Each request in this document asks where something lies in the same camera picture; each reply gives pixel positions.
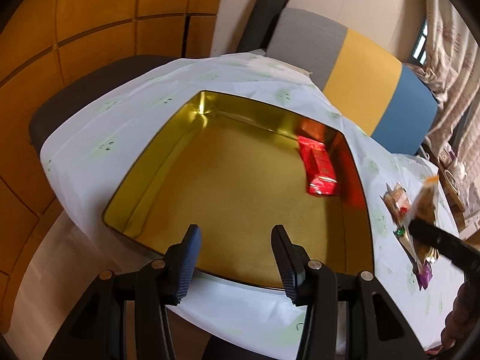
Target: gray panel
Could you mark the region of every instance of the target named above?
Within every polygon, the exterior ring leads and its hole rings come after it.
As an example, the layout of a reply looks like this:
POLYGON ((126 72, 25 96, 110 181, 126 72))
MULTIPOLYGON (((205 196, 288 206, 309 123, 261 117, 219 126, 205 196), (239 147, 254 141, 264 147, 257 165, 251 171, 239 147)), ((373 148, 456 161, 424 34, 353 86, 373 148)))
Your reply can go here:
POLYGON ((321 90, 330 77, 347 34, 347 28, 303 9, 282 11, 267 56, 311 72, 321 90))

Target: patterned curtain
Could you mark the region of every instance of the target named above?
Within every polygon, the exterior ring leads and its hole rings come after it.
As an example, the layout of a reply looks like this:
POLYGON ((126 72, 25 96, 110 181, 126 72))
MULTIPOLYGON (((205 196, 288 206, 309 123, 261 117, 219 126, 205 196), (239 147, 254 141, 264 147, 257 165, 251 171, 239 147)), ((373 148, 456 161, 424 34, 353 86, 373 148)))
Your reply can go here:
POLYGON ((434 155, 444 148, 464 112, 472 105, 457 156, 466 162, 465 192, 480 176, 480 52, 470 30, 450 0, 427 0, 426 64, 409 65, 437 99, 439 110, 426 137, 434 155))

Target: gold tray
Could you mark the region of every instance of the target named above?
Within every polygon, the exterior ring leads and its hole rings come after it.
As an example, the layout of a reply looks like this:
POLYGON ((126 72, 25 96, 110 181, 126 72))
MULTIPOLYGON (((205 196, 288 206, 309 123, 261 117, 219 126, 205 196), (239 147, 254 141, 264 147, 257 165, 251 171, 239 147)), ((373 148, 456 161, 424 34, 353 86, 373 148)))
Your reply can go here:
POLYGON ((197 224, 197 267, 257 286, 282 287, 270 246, 277 224, 336 272, 373 271, 365 197, 344 136, 224 93, 200 92, 171 117, 125 176, 104 221, 160 253, 197 224), (340 196, 306 192, 298 135, 326 144, 340 196))

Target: chair backrest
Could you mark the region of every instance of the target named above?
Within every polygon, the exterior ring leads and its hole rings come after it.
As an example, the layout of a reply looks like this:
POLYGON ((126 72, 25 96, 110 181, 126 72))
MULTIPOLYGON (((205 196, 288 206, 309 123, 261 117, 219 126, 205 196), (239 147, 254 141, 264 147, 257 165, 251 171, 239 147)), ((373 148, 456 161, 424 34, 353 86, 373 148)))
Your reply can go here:
POLYGON ((333 106, 390 152, 415 154, 434 120, 437 103, 410 69, 327 17, 285 8, 267 56, 311 72, 333 106))

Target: floor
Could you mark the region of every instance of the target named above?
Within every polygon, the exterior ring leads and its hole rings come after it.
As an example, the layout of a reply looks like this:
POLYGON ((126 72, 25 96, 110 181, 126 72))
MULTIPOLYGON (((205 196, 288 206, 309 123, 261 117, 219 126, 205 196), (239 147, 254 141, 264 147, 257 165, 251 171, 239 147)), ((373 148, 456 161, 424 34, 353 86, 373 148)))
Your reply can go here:
MULTIPOLYGON (((119 271, 63 212, 30 262, 15 300, 5 339, 19 360, 42 359, 80 295, 104 269, 119 271)), ((177 359, 200 360, 210 334, 172 312, 169 321, 177 359)), ((134 352, 128 360, 136 360, 134 352)))

